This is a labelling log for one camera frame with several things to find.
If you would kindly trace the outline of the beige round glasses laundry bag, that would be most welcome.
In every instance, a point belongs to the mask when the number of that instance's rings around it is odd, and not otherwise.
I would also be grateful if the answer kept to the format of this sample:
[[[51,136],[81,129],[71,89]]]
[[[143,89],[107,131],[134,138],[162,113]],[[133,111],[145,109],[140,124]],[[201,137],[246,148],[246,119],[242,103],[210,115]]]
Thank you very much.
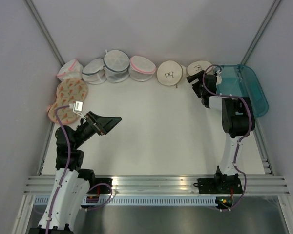
[[[187,73],[189,76],[191,76],[198,72],[204,72],[209,66],[211,66],[211,63],[209,61],[206,61],[206,60],[196,61],[191,63],[187,67]]]

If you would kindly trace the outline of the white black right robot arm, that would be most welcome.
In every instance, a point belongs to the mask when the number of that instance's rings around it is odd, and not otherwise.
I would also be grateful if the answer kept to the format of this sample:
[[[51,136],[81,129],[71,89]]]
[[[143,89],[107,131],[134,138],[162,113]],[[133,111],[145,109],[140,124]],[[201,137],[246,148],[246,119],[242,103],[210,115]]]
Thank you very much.
[[[246,186],[241,184],[239,174],[246,174],[237,167],[237,159],[243,140],[255,128],[250,98],[218,94],[217,76],[204,70],[188,76],[187,81],[206,108],[221,111],[222,128],[226,133],[224,152],[216,173],[210,178],[197,179],[194,187],[200,194],[242,194]]]

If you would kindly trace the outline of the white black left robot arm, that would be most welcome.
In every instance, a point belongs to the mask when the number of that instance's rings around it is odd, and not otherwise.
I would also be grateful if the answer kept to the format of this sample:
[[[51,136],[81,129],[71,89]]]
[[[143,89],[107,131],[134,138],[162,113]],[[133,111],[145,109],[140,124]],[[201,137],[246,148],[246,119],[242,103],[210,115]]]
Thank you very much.
[[[31,234],[72,234],[86,193],[100,186],[92,169],[83,169],[84,152],[79,148],[93,135],[104,136],[122,121],[92,111],[85,114],[76,129],[59,122],[56,130],[56,173],[45,211]]]

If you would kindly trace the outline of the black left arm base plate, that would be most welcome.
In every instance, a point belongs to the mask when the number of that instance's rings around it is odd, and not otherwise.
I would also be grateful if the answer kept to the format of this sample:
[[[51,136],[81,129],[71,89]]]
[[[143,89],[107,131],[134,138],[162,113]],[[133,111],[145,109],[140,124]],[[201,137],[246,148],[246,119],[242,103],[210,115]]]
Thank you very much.
[[[101,194],[110,194],[112,190],[111,178],[96,178],[94,184],[90,187],[88,194],[99,196]]]

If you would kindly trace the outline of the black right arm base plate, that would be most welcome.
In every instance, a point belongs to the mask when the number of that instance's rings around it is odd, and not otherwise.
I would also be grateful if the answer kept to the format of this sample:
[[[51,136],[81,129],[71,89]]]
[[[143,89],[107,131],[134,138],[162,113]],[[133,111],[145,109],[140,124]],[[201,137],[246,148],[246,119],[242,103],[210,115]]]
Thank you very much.
[[[194,183],[198,188],[199,194],[242,194],[243,187],[241,182],[216,182],[213,178],[199,178]]]

